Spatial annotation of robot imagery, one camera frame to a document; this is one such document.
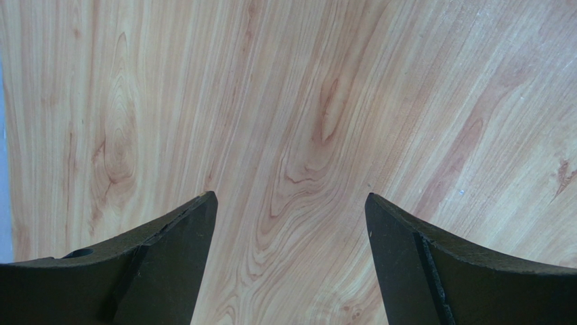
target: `curved metal piece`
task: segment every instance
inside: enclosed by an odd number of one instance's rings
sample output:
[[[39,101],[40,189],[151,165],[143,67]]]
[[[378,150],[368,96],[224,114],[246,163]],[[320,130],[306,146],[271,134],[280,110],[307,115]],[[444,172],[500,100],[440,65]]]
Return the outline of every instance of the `curved metal piece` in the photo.
[[[62,259],[0,265],[0,323],[188,325],[216,212],[207,192]]]
[[[369,194],[389,324],[577,324],[577,269],[484,248]]]

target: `wooden board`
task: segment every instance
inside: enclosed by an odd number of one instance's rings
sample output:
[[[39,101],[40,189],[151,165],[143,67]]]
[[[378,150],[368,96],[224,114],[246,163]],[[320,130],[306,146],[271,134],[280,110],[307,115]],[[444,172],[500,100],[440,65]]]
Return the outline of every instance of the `wooden board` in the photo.
[[[382,324],[369,192],[577,267],[575,1],[2,1],[16,259],[204,190],[194,324]]]

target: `wood grain pattern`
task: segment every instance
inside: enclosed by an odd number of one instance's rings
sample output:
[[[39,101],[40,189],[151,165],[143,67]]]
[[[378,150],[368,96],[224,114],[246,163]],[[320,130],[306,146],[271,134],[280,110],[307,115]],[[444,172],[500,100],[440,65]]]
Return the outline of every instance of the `wood grain pattern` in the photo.
[[[577,267],[575,1],[2,1],[17,260],[220,201],[193,324],[382,324],[377,192]]]

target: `wood grain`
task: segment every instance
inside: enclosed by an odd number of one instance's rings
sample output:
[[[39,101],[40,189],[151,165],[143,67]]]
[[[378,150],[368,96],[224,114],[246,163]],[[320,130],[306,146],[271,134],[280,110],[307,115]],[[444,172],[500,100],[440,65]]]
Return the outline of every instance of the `wood grain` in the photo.
[[[16,259],[205,190],[193,324],[382,324],[376,192],[577,267],[575,1],[2,1]]]

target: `screw hole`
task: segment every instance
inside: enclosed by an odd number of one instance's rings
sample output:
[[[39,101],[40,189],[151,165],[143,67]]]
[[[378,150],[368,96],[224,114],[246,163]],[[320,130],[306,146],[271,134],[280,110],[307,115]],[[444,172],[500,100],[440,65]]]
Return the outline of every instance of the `screw hole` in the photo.
[[[74,259],[75,257],[82,257],[92,254],[93,250],[90,248],[81,248],[73,251],[72,253],[68,254],[67,256],[63,257],[63,259]]]

